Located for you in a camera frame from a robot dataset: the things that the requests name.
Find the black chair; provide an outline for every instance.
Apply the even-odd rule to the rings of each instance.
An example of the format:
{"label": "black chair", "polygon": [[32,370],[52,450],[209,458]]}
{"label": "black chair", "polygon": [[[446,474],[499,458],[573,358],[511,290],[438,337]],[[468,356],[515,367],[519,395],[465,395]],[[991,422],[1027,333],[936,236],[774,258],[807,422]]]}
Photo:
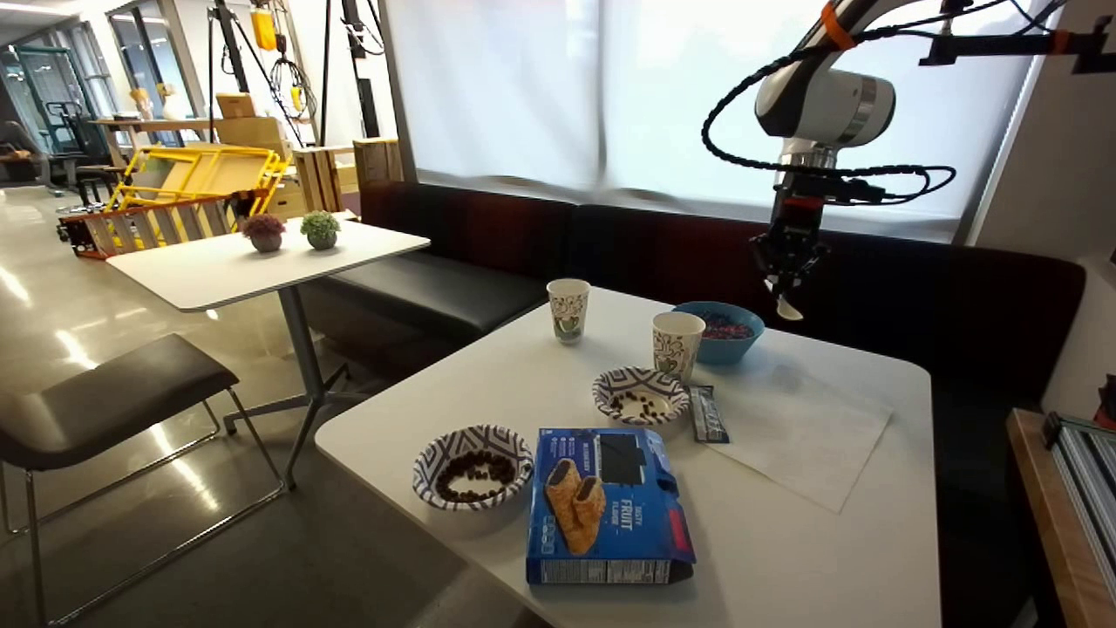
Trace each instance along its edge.
{"label": "black chair", "polygon": [[[278,484],[275,484],[258,501],[252,501],[252,504],[216,518],[213,528],[200,529],[194,536],[182,542],[163,558],[139,567],[131,580],[106,591],[102,597],[90,597],[87,602],[80,602],[59,618],[50,618],[42,550],[39,550],[42,529],[39,528],[45,518],[54,518],[59,511],[68,511],[68,508],[127,484],[130,478],[139,478],[160,463],[186,458],[194,446],[216,439],[223,432],[223,422],[209,408],[213,395],[225,389],[232,397],[254,446],[263,450],[266,463],[273,467],[273,478],[278,480],[278,471],[275,471],[266,442],[258,439],[252,415],[243,413],[240,397],[232,395],[232,382],[238,382],[238,378],[223,361],[216,361],[213,356],[206,356],[203,350],[194,350],[182,333],[168,333],[168,337],[139,344],[127,356],[114,356],[87,372],[75,372],[50,389],[0,395],[0,504],[4,504],[7,529],[27,535],[27,542],[32,542],[34,609],[39,609],[42,623],[74,622],[85,609],[102,606],[106,599],[151,580],[171,558],[186,554],[188,546],[203,545],[216,529],[238,524],[240,515],[254,511],[258,504],[266,504],[278,495]],[[90,495],[50,511],[50,515],[39,515],[34,474],[85,463],[85,459],[139,437],[142,428],[173,418],[179,413],[186,413],[192,404],[206,404],[206,413],[213,418],[213,432],[186,442],[182,450],[90,490]],[[27,490],[27,528],[23,529],[18,529],[10,524],[4,463],[23,471],[23,490]]]}

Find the floor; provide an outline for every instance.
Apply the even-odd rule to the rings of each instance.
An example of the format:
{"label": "floor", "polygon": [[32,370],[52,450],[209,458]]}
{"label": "floor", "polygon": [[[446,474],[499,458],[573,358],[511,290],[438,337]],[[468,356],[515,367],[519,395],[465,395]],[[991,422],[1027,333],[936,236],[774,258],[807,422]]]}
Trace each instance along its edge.
{"label": "floor", "polygon": [[[114,352],[160,333],[186,333],[240,378],[240,397],[266,404],[299,389],[275,295],[209,315],[173,315],[114,274],[106,260],[74,258],[54,236],[54,211],[74,194],[39,185],[0,189],[0,389],[50,387]],[[352,352],[316,337],[324,370],[352,367],[349,397],[378,395],[400,378],[369,344]],[[59,504],[90,484],[154,459],[168,442],[206,428],[186,413],[168,428],[131,439],[85,467],[42,480]],[[258,415],[267,450],[285,459],[299,413]],[[299,459],[299,490],[179,558],[158,580],[107,599],[75,623],[415,623],[415,628],[530,628],[543,623],[496,582],[400,518],[313,446]],[[22,474],[7,474],[22,515]],[[52,613],[80,602],[173,542],[273,487],[247,439],[220,439],[107,499],[45,528],[45,582]],[[0,623],[34,623],[27,542],[0,536]]]}

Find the snack box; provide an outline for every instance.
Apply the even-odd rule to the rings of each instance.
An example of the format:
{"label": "snack box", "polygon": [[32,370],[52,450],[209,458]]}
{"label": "snack box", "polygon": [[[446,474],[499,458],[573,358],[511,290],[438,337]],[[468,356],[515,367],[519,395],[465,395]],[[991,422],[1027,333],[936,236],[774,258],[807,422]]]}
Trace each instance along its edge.
{"label": "snack box", "polygon": [[695,563],[658,432],[540,428],[528,582],[654,586],[690,580]]}

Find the cup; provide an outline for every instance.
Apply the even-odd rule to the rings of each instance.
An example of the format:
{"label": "cup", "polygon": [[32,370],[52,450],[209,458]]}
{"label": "cup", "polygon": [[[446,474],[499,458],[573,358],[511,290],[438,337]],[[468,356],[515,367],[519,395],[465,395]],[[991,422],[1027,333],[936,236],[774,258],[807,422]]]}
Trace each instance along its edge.
{"label": "cup", "polygon": [[585,331],[588,283],[585,280],[554,280],[554,283],[549,283],[549,295],[551,295],[559,340],[579,340]]}
{"label": "cup", "polygon": [[666,311],[666,315],[654,315],[652,331],[654,331],[654,350],[652,350],[654,370],[673,380],[690,380],[705,322],[683,311]]}

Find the plate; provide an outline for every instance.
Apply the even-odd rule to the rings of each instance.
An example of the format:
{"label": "plate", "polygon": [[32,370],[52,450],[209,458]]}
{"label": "plate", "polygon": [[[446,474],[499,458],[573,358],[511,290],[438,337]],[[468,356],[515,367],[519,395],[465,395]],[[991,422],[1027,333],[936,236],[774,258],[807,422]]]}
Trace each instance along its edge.
{"label": "plate", "polygon": [[597,378],[597,408],[630,424],[666,424],[683,415],[690,395],[681,380],[654,370],[609,370]]}
{"label": "plate", "polygon": [[468,424],[417,454],[411,487],[435,508],[478,511],[510,501],[530,471],[533,458],[519,432]]}

